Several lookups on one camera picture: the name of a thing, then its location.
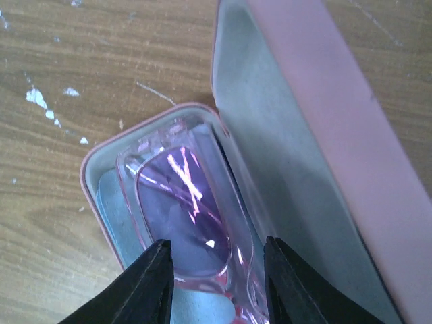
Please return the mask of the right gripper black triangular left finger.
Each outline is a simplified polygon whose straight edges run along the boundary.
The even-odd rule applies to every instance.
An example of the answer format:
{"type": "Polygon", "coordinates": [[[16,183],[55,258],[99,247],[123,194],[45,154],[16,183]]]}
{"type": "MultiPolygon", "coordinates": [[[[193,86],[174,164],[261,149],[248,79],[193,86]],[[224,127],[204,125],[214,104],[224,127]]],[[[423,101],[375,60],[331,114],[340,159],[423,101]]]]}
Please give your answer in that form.
{"type": "Polygon", "coordinates": [[[169,323],[173,289],[171,242],[160,239],[101,293],[61,322],[169,323]]]}

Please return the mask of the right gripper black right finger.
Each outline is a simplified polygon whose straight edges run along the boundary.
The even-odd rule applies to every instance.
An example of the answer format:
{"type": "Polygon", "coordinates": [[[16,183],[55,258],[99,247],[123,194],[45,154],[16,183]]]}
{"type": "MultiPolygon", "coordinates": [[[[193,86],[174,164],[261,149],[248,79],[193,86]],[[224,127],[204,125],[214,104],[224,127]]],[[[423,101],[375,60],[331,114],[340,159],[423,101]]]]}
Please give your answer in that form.
{"type": "Polygon", "coordinates": [[[381,323],[316,272],[282,239],[267,237],[265,285],[270,323],[381,323]]]}

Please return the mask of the pink tinted sunglasses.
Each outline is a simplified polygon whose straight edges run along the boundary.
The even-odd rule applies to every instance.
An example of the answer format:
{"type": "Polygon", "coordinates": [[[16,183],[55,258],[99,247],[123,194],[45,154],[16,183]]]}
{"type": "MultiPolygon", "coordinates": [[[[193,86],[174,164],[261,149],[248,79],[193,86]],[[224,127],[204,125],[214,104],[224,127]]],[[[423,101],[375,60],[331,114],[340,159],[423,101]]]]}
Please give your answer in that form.
{"type": "Polygon", "coordinates": [[[171,243],[177,287],[198,294],[221,322],[269,320],[262,263],[248,214],[211,124],[179,117],[129,144],[116,159],[121,191],[143,247],[171,243]]]}

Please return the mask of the pink glasses case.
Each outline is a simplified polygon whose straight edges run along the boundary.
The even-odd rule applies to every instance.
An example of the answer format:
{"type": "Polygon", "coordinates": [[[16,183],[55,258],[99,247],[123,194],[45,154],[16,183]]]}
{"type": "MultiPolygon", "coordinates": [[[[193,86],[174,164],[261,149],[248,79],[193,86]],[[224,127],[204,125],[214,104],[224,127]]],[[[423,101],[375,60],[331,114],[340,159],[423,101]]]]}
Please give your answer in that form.
{"type": "Polygon", "coordinates": [[[266,239],[280,238],[381,323],[430,323],[431,199],[323,2],[220,1],[211,67],[214,108],[175,105],[82,164],[118,262],[98,151],[195,115],[217,133],[264,276],[266,239]]]}

